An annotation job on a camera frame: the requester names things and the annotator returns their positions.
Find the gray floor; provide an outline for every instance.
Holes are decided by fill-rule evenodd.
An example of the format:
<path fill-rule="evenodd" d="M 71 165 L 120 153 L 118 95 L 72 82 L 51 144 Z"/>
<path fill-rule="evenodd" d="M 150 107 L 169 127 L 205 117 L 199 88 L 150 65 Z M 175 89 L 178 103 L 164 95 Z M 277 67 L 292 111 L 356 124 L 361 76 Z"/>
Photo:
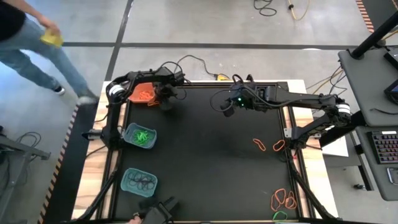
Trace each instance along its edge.
<path fill-rule="evenodd" d="M 28 1 L 59 24 L 67 42 L 114 42 L 127 4 L 127 0 Z M 295 2 L 298 14 L 305 3 L 304 0 Z M 355 0 L 313 0 L 302 21 L 292 20 L 286 1 L 274 1 L 271 6 L 278 10 L 274 17 L 260 16 L 249 0 L 134 0 L 123 42 L 356 45 L 369 35 Z M 98 94 L 113 48 L 65 47 L 65 51 Z M 193 54 L 205 59 L 211 72 L 242 76 L 250 73 L 255 79 L 302 79 L 309 86 L 336 70 L 339 66 L 337 52 L 122 48 L 113 78 L 131 70 L 157 68 L 165 61 Z M 0 96 L 3 96 L 0 98 L 0 124 L 13 139 L 27 131 L 40 133 L 43 138 L 38 147 L 52 153 L 50 160 L 34 161 L 30 165 L 28 182 L 18 188 L 11 205 L 10 220 L 26 219 L 35 223 L 76 96 L 47 59 L 32 52 L 27 54 L 43 71 L 58 78 L 68 91 L 58 97 L 0 63 Z M 211 79 L 198 61 L 187 58 L 181 65 L 188 79 Z M 340 86 L 349 88 L 346 80 Z M 328 92 L 329 88 L 330 85 L 325 85 L 320 92 Z M 353 111 L 358 110 L 350 88 L 341 96 L 351 104 Z M 340 217 L 379 223 L 396 220 L 396 213 L 387 211 L 397 210 L 398 204 L 382 201 L 377 191 L 359 192 L 351 188 L 353 182 L 360 181 L 359 172 L 329 169 L 329 174 Z"/>

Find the keyboard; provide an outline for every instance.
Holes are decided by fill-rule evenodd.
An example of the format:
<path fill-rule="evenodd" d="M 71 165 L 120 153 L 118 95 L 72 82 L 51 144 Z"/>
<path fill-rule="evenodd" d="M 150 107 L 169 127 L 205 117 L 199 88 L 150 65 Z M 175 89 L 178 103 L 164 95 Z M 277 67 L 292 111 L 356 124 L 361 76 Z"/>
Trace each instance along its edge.
<path fill-rule="evenodd" d="M 398 134 L 396 131 L 368 132 L 379 164 L 398 163 Z"/>

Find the jeans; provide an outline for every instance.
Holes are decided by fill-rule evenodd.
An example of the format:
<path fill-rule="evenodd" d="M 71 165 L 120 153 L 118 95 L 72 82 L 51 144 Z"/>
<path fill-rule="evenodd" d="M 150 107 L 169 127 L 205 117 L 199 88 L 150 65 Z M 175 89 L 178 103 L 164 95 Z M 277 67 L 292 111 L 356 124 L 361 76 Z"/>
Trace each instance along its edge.
<path fill-rule="evenodd" d="M 14 69 L 20 76 L 36 85 L 55 90 L 59 82 L 34 65 L 30 58 L 20 51 L 31 50 L 49 59 L 62 73 L 78 96 L 89 91 L 86 80 L 69 61 L 61 48 L 47 45 L 40 40 L 44 31 L 32 20 L 26 18 L 21 30 L 11 38 L 0 42 L 0 62 Z"/>

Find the hand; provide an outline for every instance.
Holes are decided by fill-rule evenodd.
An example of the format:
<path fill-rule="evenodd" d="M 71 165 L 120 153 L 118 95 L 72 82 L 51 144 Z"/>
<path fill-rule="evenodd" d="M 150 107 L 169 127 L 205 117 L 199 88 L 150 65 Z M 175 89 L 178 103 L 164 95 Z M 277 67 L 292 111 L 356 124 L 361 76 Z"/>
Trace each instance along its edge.
<path fill-rule="evenodd" d="M 47 17 L 40 16 L 39 18 L 37 18 L 37 20 L 39 21 L 39 23 L 42 26 L 44 26 L 46 29 L 48 29 L 52 35 L 60 35 L 61 34 L 61 31 L 58 28 L 58 26 L 56 25 L 56 23 L 54 23 Z"/>
<path fill-rule="evenodd" d="M 140 217 L 135 216 L 133 220 L 130 220 L 128 224 L 141 224 L 142 220 Z"/>

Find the white sticker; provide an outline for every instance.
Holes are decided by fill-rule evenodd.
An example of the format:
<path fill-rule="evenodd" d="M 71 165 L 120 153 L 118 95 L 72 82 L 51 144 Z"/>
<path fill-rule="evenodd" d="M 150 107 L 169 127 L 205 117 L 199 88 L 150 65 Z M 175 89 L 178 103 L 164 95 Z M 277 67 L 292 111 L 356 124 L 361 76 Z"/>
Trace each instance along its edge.
<path fill-rule="evenodd" d="M 397 134 L 396 131 L 382 131 L 381 134 Z"/>

